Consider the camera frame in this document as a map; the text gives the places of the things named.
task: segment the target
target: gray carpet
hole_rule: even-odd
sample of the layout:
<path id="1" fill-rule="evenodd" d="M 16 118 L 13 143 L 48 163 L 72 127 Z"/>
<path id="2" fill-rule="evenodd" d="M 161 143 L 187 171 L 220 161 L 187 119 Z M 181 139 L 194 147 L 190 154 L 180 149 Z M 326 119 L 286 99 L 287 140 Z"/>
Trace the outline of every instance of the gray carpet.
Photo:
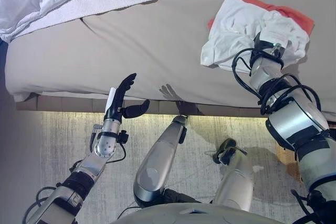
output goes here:
<path id="1" fill-rule="evenodd" d="M 122 129 L 130 135 L 125 145 L 127 157 L 107 165 L 77 217 L 79 224 L 110 223 L 124 208 L 135 206 L 132 188 L 136 171 L 173 117 L 144 115 L 123 120 Z M 54 185 L 69 175 L 68 168 L 88 154 L 92 126 L 102 119 L 100 113 L 43 113 L 40 186 Z M 306 194 L 305 189 L 278 162 L 275 141 L 265 128 L 265 119 L 191 116 L 187 129 L 185 142 L 177 149 L 168 188 L 201 202 L 212 200 L 221 175 L 211 154 L 224 139 L 232 137 L 249 152 L 254 165 L 255 189 L 250 211 L 284 223 L 303 216 L 290 189 L 302 195 Z M 121 156 L 119 148 L 113 158 Z"/>

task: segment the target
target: orange cloth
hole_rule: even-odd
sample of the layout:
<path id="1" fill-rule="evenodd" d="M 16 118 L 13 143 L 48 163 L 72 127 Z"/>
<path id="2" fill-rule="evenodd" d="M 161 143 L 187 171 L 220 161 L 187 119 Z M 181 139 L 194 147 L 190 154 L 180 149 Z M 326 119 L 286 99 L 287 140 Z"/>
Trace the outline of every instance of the orange cloth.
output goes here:
<path id="1" fill-rule="evenodd" d="M 276 10 L 278 11 L 282 16 L 292 18 L 303 30 L 306 31 L 308 35 L 311 34 L 311 31 L 314 27 L 314 20 L 312 20 L 310 17 L 300 13 L 297 10 L 294 10 L 292 8 L 289 8 L 287 6 L 275 6 L 266 4 L 260 0 L 243 0 L 246 3 L 254 4 L 256 6 L 259 6 L 263 9 L 266 9 L 268 11 Z M 211 29 L 212 24 L 214 23 L 214 18 L 211 19 L 208 22 L 208 28 Z"/>

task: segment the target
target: wire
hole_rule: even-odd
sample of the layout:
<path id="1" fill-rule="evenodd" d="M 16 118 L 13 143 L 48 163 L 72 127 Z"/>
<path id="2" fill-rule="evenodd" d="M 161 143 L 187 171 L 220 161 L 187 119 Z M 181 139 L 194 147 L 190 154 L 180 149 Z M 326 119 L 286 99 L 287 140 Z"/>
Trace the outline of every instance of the wire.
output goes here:
<path id="1" fill-rule="evenodd" d="M 76 162 L 72 165 L 72 167 L 69 168 L 69 171 L 72 173 L 72 172 L 76 169 L 77 165 L 78 165 L 80 162 L 82 162 L 82 161 L 83 161 L 82 159 L 76 161 Z"/>
<path id="2" fill-rule="evenodd" d="M 285 77 L 292 77 L 294 79 L 294 81 L 298 84 L 301 85 L 301 82 L 298 80 L 298 78 L 296 78 L 294 75 L 287 73 L 284 74 L 283 76 L 281 76 L 280 78 L 278 78 L 273 85 L 267 90 L 267 92 L 262 96 L 262 101 L 261 101 L 261 107 L 260 107 L 260 114 L 264 115 L 267 112 L 267 108 L 266 108 L 266 103 L 268 101 L 268 99 L 274 94 L 274 88 L 280 83 L 281 80 L 283 80 Z M 310 95 L 308 95 L 307 91 L 305 90 L 305 88 L 301 88 L 304 92 L 304 94 L 306 95 L 306 97 L 310 100 Z"/>
<path id="3" fill-rule="evenodd" d="M 265 58 L 269 58 L 271 60 L 274 60 L 276 62 L 278 62 L 279 64 L 281 64 L 281 67 L 283 67 L 283 62 L 281 61 L 281 59 L 278 59 L 276 57 L 273 57 L 271 55 L 268 55 L 267 53 L 265 53 L 264 51 L 262 50 L 258 50 L 258 49 L 255 49 L 255 48 L 246 48 L 246 49 L 243 49 L 241 50 L 239 53 L 236 54 L 236 56 L 234 57 L 233 61 L 232 61 L 232 71 L 233 71 L 233 74 L 234 74 L 234 77 L 235 79 L 237 80 L 237 82 L 244 88 L 246 89 L 247 91 L 249 91 L 250 93 L 254 94 L 256 97 L 258 97 L 260 99 L 259 101 L 259 104 L 261 104 L 261 107 L 260 107 L 260 113 L 262 115 L 268 113 L 268 114 L 271 114 L 276 108 L 277 106 L 280 104 L 280 102 L 282 101 L 283 98 L 285 98 L 290 92 L 292 92 L 293 90 L 295 89 L 302 89 L 302 91 L 304 92 L 304 94 L 306 95 L 306 97 L 310 100 L 310 95 L 308 94 L 307 90 L 314 96 L 314 99 L 315 99 L 315 102 L 316 102 L 316 107 L 318 108 L 319 111 L 321 111 L 321 102 L 320 102 L 320 99 L 318 97 L 318 95 L 316 94 L 316 92 L 311 88 L 311 87 L 308 87 L 308 86 L 305 86 L 305 85 L 302 85 L 301 82 L 299 81 L 298 78 L 296 78 L 294 75 L 292 74 L 284 74 L 283 76 L 281 76 L 280 78 L 278 78 L 274 83 L 273 85 L 267 90 L 267 92 L 261 96 L 259 93 L 257 93 L 255 90 L 253 90 L 249 85 L 247 85 L 240 77 L 239 75 L 237 74 L 236 72 L 236 67 L 237 67 L 237 63 L 238 63 L 238 60 L 241 60 L 244 65 L 251 71 L 251 68 L 248 66 L 248 64 L 246 63 L 246 61 L 240 57 L 239 55 L 242 54 L 243 52 L 246 52 L 246 51 L 255 51 L 255 52 L 258 52 L 260 54 L 263 54 L 262 57 L 265 57 Z M 281 94 L 281 96 L 275 101 L 275 103 L 272 105 L 271 108 L 269 108 L 266 103 L 268 101 L 268 99 L 274 94 L 274 88 L 280 83 L 281 80 L 283 80 L 285 77 L 292 77 L 294 79 L 294 81 L 298 84 L 296 86 L 293 86 L 291 88 L 289 88 L 287 91 L 285 91 L 283 94 Z"/>
<path id="4" fill-rule="evenodd" d="M 106 162 L 106 164 L 111 164 L 111 163 L 119 162 L 119 161 L 122 161 L 122 160 L 124 160 L 124 159 L 126 158 L 126 150 L 125 150 L 125 147 L 123 146 L 122 143 L 119 143 L 119 144 L 120 144 L 120 146 L 121 146 L 121 148 L 122 148 L 122 150 L 123 150 L 123 152 L 124 152 L 124 156 L 123 156 L 121 159 L 116 159 L 116 160 L 108 161 L 108 162 Z"/>
<path id="5" fill-rule="evenodd" d="M 238 60 L 242 60 L 242 62 L 244 63 L 245 67 L 247 67 L 249 70 L 251 70 L 250 66 L 246 63 L 246 61 L 242 57 L 238 57 L 237 61 Z"/>
<path id="6" fill-rule="evenodd" d="M 302 218 L 294 221 L 292 224 L 306 224 L 309 221 L 313 221 L 314 223 L 317 223 L 317 224 L 322 224 L 322 222 L 319 220 L 319 216 L 315 212 L 309 215 L 303 216 Z"/>
<path id="7" fill-rule="evenodd" d="M 297 221 L 293 222 L 293 224 L 304 224 L 304 223 L 307 223 L 307 222 L 309 222 L 309 221 L 313 221 L 313 222 L 316 223 L 316 224 L 321 224 L 321 221 L 319 220 L 319 217 L 317 216 L 317 214 L 314 213 L 314 212 L 313 212 L 313 213 L 310 213 L 310 212 L 308 211 L 308 209 L 304 206 L 304 204 L 303 204 L 302 201 L 303 201 L 303 200 L 307 201 L 308 199 L 307 199 L 306 197 L 302 197 L 302 196 L 300 196 L 300 195 L 298 194 L 298 192 L 295 191 L 295 190 L 293 190 L 293 189 L 292 189 L 290 192 L 294 195 L 294 197 L 295 197 L 296 200 L 298 201 L 298 203 L 299 203 L 301 209 L 302 209 L 303 212 L 305 212 L 305 214 L 306 214 L 306 216 L 304 216 L 304 217 L 298 219 Z"/>
<path id="8" fill-rule="evenodd" d="M 117 217 L 117 220 L 120 219 L 120 217 L 123 215 L 124 212 L 126 212 L 128 209 L 132 209 L 132 208 L 141 208 L 141 207 L 128 207 L 128 208 L 125 208 L 125 209 L 119 214 L 119 216 Z"/>
<path id="9" fill-rule="evenodd" d="M 307 210 L 307 208 L 304 206 L 304 204 L 302 202 L 302 200 L 307 200 L 307 198 L 301 197 L 298 194 L 298 192 L 293 190 L 293 189 L 290 192 L 294 195 L 294 197 L 298 201 L 298 203 L 299 203 L 300 207 L 302 208 L 303 212 L 305 212 L 306 215 L 310 215 L 310 212 Z"/>
<path id="10" fill-rule="evenodd" d="M 281 94 L 281 96 L 279 96 L 279 98 L 274 102 L 274 104 L 272 105 L 272 107 L 269 109 L 269 111 L 267 113 L 272 113 L 273 110 L 279 105 L 279 103 L 282 101 L 283 98 L 285 98 L 290 92 L 292 92 L 293 90 L 295 89 L 306 89 L 308 90 L 313 96 L 314 96 L 314 99 L 315 99 L 315 102 L 316 102 L 316 107 L 319 111 L 321 111 L 321 102 L 320 102 L 320 99 L 319 99 L 319 96 L 316 94 L 316 92 L 314 91 L 314 89 L 312 89 L 311 87 L 309 86 L 306 86 L 306 85 L 296 85 L 294 87 L 291 87 L 289 88 L 288 90 L 286 90 L 284 93 Z"/>
<path id="11" fill-rule="evenodd" d="M 45 198 L 39 199 L 36 202 L 34 202 L 33 204 L 31 204 L 31 206 L 28 207 L 27 211 L 25 211 L 25 214 L 23 215 L 22 224 L 26 224 L 27 223 L 27 217 L 28 217 L 28 214 L 30 213 L 30 211 L 34 207 L 36 207 L 38 204 L 41 204 L 43 201 L 45 201 L 47 199 L 48 199 L 48 197 L 45 197 Z"/>
<path id="12" fill-rule="evenodd" d="M 36 202 L 37 202 L 37 205 L 40 207 L 41 206 L 41 203 L 39 202 L 39 196 L 40 196 L 40 194 L 44 191 L 44 190 L 55 190 L 56 189 L 56 187 L 53 187 L 53 186 L 46 186 L 46 187 L 43 187 L 43 188 L 41 188 L 38 192 L 37 192 L 37 194 L 36 194 L 36 197 L 35 197 L 35 199 L 36 199 Z"/>
<path id="13" fill-rule="evenodd" d="M 243 52 L 246 52 L 246 51 L 257 51 L 257 52 L 261 52 L 260 50 L 258 49 L 255 49 L 255 48 L 245 48 L 243 50 L 241 50 L 239 53 L 236 54 L 236 56 L 233 58 L 233 61 L 232 61 L 232 72 L 233 72 L 233 75 L 236 79 L 236 81 L 244 88 L 246 89 L 247 91 L 249 91 L 250 93 L 254 94 L 256 97 L 258 97 L 259 99 L 261 99 L 261 95 L 258 94 L 256 91 L 254 91 L 249 85 L 247 85 L 237 74 L 236 72 L 236 67 L 237 67 L 237 62 L 239 59 L 241 59 L 243 61 L 243 63 L 245 65 L 247 65 L 247 63 L 244 61 L 244 59 L 242 57 L 239 57 L 240 54 L 242 54 Z"/>

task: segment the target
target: white tag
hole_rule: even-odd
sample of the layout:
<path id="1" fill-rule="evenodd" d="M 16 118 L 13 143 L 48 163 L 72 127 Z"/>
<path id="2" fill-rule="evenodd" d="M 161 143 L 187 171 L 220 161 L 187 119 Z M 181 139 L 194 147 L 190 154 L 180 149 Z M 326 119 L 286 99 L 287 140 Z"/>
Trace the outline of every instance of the white tag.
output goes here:
<path id="1" fill-rule="evenodd" d="M 107 98 L 105 113 L 109 109 L 109 107 L 111 107 L 111 105 L 112 105 L 114 95 L 116 94 L 115 92 L 116 92 L 116 89 L 114 87 L 112 87 L 110 89 L 109 97 Z"/>

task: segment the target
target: mattress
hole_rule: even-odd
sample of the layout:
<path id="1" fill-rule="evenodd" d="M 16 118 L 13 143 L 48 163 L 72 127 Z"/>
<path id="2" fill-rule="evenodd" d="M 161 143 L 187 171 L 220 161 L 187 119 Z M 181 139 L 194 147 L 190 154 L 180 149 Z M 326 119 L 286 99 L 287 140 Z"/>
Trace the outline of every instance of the mattress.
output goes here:
<path id="1" fill-rule="evenodd" d="M 262 0 L 295 8 L 315 21 L 307 56 L 284 72 L 299 77 L 336 113 L 335 0 Z M 223 0 L 157 0 L 55 25 L 9 44 L 6 86 L 16 100 L 31 92 L 107 94 L 136 72 L 127 95 L 255 108 L 257 98 L 232 72 L 200 65 L 207 22 Z"/>

